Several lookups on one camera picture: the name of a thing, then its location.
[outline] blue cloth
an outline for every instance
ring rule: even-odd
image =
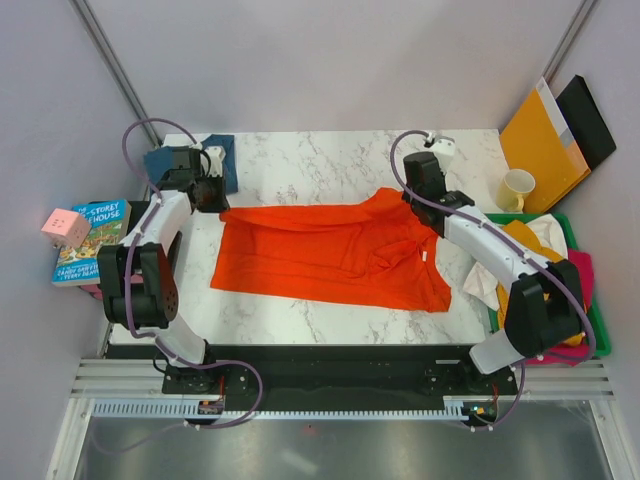
[[[227,193],[238,191],[238,173],[236,172],[236,145],[233,135],[210,135],[202,142],[204,148],[222,147],[225,157],[222,161]],[[157,184],[162,175],[173,166],[173,150],[171,147],[161,147],[148,152],[144,156],[144,167],[149,180]]]

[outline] white marble surface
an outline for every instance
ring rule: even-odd
[[[236,136],[240,192],[231,207],[359,203],[382,186],[399,189],[389,166],[389,148],[400,131],[254,133]],[[507,171],[496,130],[448,130],[457,154],[447,187],[459,189],[484,212]],[[168,135],[167,142],[184,142]],[[421,148],[409,137],[398,160]],[[488,315],[477,299],[462,293],[473,264],[466,252],[440,239],[436,265],[452,288],[446,313],[407,312],[290,298],[224,292],[209,287],[224,224],[196,212],[183,228],[176,267],[179,311],[193,330],[217,344],[441,344],[482,341]],[[136,343],[116,326],[113,344]]]

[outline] yellow mug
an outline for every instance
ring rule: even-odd
[[[536,188],[536,179],[526,170],[509,170],[500,182],[496,205],[507,212],[522,212],[524,201]]]

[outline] pink dice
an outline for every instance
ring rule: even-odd
[[[56,208],[41,231],[51,237],[56,246],[80,248],[89,234],[91,224],[78,212]]]

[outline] orange cloth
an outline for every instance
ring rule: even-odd
[[[402,195],[381,188],[359,205],[235,208],[212,288],[404,310],[449,309],[436,270],[438,235]]]

